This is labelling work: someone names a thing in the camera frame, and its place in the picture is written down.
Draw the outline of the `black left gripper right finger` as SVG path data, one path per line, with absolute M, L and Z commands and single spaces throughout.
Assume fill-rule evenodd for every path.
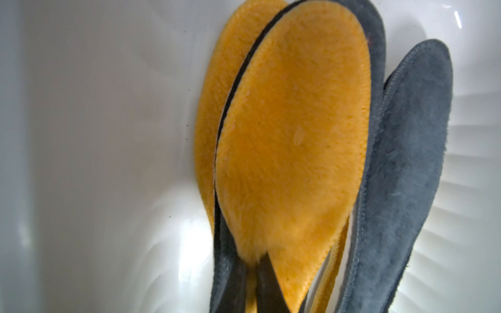
M 290 313 L 268 253 L 260 260 L 256 274 L 257 313 Z

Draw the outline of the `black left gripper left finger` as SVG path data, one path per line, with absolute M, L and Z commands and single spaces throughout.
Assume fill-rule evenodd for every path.
M 245 312 L 247 266 L 239 256 L 222 256 L 215 266 L 213 312 Z

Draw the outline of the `orange insole box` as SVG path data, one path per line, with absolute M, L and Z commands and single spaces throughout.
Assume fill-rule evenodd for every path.
M 334 242 L 329 252 L 325 266 L 320 272 L 319 282 L 315 285 L 314 292 L 310 296 L 310 303 L 306 312 L 326 312 L 330 301 L 335 281 L 341 267 L 341 261 L 347 242 L 348 231 L 350 228 L 350 218 L 347 219 L 341 233 Z

